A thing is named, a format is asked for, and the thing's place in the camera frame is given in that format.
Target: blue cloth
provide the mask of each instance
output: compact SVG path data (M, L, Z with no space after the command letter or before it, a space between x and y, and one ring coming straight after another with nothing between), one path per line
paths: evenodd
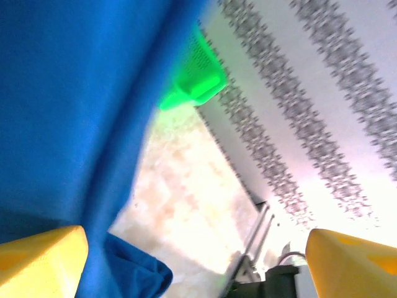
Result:
M107 230L203 2L0 1L0 243L81 224L77 297L158 297L171 282Z

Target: cable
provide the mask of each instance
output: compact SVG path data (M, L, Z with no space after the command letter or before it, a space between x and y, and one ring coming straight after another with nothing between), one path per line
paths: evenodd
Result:
M282 255L282 256L279 258L279 262L277 263L277 266L278 266L278 265L283 265L284 262L285 262L288 258L290 258L290 257L292 257L292 256L300 256L301 258L306 259L306 256L305 256L304 253L300 253L299 251L291 251L291 252L289 252L289 253L286 253L286 254Z

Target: metal stand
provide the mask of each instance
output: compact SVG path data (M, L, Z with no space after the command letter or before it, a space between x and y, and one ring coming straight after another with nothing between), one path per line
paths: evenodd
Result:
M299 269L292 265L273 267L266 272L265 281L234 281L225 298L297 298L295 275L298 273Z
M231 279L220 297L223 298L297 298L295 275L299 269L292 265L276 266L265 274L257 273L255 263L261 253L274 215L267 204L262 206L251 232L245 254L241 257Z

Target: gray pattern stripe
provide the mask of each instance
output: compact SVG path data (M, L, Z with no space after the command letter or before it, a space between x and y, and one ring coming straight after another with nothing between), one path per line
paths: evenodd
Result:
M387 6L389 9L395 10L395 20L397 20L397 0L391 0Z
M213 48L213 51L218 55L217 49ZM224 108L235 131L239 133L240 139L244 142L253 160L257 162L257 167L262 171L263 177L266 178L286 213L297 225L313 228L313 214L303 200L298 183L288 172L288 167L282 161L282 157L277 154L275 145L265 134L265 128L254 115L254 109L247 104L247 99L243 97L240 87L230 76L229 69L224 65L223 67L228 74L228 85L219 93L218 102Z
M397 1L390 5L397 6ZM376 77L377 70L368 61L360 40L354 38L354 29L347 26L348 19L338 12L339 5L328 0L294 0L291 6L297 17L305 23L304 29L311 32L311 41L318 46L325 65L339 79L338 86L346 92L345 99L365 132L372 137L371 145L391 170L397 181L397 105L390 102L391 93L383 80Z
M286 56L280 53L272 34L267 32L267 26L261 24L261 16L254 10L254 4L245 0L225 0L218 4L222 6L222 13L230 21L235 35L242 40L247 55L254 60L253 65L265 85L271 89L297 139L307 150L308 158L314 162L313 166L318 168L326 187L337 199L338 206L352 219L370 218L377 222L339 145L326 131L318 111L312 108L312 100L305 96L305 90L293 75Z

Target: floor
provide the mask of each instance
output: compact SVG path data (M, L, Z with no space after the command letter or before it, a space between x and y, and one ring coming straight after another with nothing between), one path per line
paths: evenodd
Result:
M192 106L159 112L111 232L165 262L165 297L216 297L257 210Z

